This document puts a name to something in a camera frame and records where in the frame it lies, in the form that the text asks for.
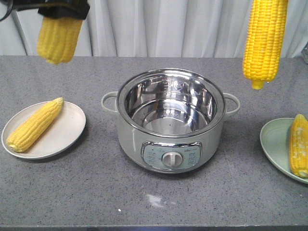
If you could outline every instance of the yellow corn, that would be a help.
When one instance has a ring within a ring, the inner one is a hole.
[[[254,0],[250,12],[243,74],[253,89],[263,88],[278,72],[288,0]]]
[[[82,21],[72,17],[58,19],[44,17],[37,43],[39,56],[52,64],[71,61],[75,53]]]
[[[40,107],[9,135],[7,145],[17,153],[27,150],[57,117],[63,102],[60,97]]]
[[[308,121],[302,114],[295,117],[291,126],[289,164],[293,174],[308,178]]]

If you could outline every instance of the hanging corn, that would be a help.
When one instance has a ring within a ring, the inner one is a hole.
[[[72,17],[58,19],[44,17],[37,43],[39,56],[52,64],[71,61],[82,21]]]
[[[278,72],[288,0],[254,0],[250,12],[243,74],[253,89],[274,80]]]

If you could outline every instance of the gray countertop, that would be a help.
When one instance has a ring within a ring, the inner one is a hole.
[[[241,101],[214,156],[178,175],[132,162],[100,104],[132,76],[162,67],[204,75]],[[60,96],[87,118],[77,142],[54,157],[24,160],[0,148],[0,230],[308,230],[308,185],[271,164],[259,140],[270,120],[308,116],[302,59],[281,59],[262,90],[251,89],[236,58],[74,57],[54,66],[0,56],[0,79],[1,131],[20,110]]]

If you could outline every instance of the black clamp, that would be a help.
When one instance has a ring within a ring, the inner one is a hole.
[[[90,6],[87,0],[0,0],[7,5],[6,14],[0,21],[6,19],[12,10],[23,11],[37,9],[38,13],[50,18],[73,17],[86,19]]]

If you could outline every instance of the pot handle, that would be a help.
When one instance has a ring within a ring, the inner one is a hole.
[[[232,94],[223,93],[223,96],[236,103],[236,108],[234,110],[225,113],[224,120],[227,120],[227,119],[229,119],[230,116],[236,114],[239,111],[239,109],[241,107],[241,103],[240,103],[239,99]]]
[[[102,108],[105,112],[107,112],[108,114],[110,115],[113,115],[113,116],[116,116],[118,114],[118,111],[117,111],[117,107],[116,107],[116,103],[115,103],[115,109],[112,110],[112,109],[109,109],[105,106],[105,101],[111,97],[117,97],[117,91],[112,91],[112,92],[109,92],[107,94],[105,94],[103,97],[102,97],[102,101],[101,101],[101,104],[102,104]]]

